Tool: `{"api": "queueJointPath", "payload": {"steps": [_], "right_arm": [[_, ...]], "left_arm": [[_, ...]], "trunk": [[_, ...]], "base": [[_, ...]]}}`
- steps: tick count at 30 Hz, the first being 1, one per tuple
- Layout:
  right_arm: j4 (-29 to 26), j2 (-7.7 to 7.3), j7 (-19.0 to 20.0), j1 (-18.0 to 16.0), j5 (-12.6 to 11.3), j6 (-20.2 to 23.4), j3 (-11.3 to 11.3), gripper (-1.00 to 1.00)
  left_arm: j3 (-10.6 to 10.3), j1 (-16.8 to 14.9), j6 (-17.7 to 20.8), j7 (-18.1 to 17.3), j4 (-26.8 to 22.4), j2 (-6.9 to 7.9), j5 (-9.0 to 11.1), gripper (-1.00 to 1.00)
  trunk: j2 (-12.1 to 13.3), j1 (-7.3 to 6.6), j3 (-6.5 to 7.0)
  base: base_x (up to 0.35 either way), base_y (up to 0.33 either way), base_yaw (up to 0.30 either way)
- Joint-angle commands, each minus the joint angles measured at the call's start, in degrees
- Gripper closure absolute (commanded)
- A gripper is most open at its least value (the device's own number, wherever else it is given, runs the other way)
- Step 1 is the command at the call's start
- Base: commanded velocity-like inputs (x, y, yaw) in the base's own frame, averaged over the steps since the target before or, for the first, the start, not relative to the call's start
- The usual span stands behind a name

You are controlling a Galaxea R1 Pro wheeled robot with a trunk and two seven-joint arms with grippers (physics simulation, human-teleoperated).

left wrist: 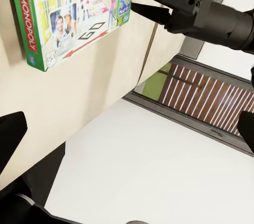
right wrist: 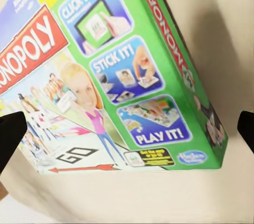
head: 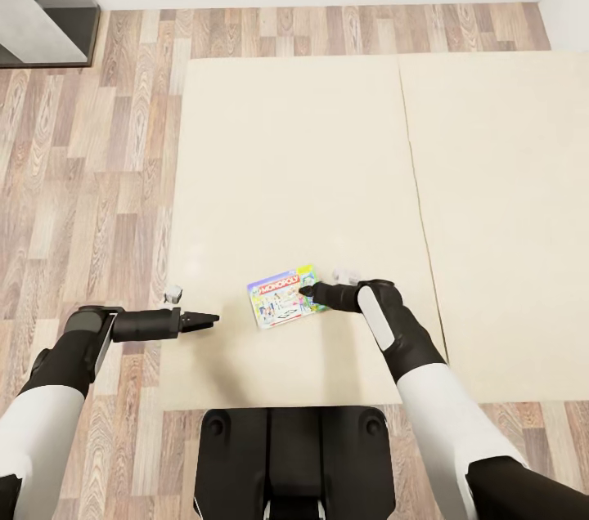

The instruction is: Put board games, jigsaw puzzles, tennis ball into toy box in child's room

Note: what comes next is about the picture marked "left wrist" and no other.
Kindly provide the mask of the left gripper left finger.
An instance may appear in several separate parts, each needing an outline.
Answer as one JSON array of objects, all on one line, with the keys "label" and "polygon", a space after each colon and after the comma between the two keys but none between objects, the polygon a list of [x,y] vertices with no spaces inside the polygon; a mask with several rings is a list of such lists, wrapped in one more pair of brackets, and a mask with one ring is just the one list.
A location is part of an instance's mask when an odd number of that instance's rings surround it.
[{"label": "left gripper left finger", "polygon": [[23,111],[0,117],[0,175],[27,131]]}]

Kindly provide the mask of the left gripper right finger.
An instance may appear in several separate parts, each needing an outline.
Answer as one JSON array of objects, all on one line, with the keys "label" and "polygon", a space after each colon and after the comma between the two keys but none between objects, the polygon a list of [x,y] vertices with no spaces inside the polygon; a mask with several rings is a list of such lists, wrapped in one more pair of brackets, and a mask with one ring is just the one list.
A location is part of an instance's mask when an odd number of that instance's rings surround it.
[{"label": "left gripper right finger", "polygon": [[254,113],[242,111],[237,129],[254,154]]}]

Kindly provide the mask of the board game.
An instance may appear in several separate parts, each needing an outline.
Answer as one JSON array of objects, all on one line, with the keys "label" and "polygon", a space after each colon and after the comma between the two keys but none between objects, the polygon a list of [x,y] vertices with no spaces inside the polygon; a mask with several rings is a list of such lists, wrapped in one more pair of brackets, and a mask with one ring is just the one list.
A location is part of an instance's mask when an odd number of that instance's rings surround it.
[{"label": "board game", "polygon": [[14,0],[27,64],[47,72],[129,21],[132,0]]}]

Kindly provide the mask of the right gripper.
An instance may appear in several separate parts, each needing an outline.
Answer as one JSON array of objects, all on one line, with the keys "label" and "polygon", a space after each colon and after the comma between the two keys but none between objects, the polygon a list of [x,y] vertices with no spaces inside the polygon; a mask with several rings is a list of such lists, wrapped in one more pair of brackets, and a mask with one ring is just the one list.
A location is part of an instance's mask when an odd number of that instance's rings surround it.
[{"label": "right gripper", "polygon": [[190,38],[220,45],[233,31],[237,21],[236,10],[212,0],[154,0],[172,8],[131,4],[131,10],[164,25],[172,34],[182,33]]}]

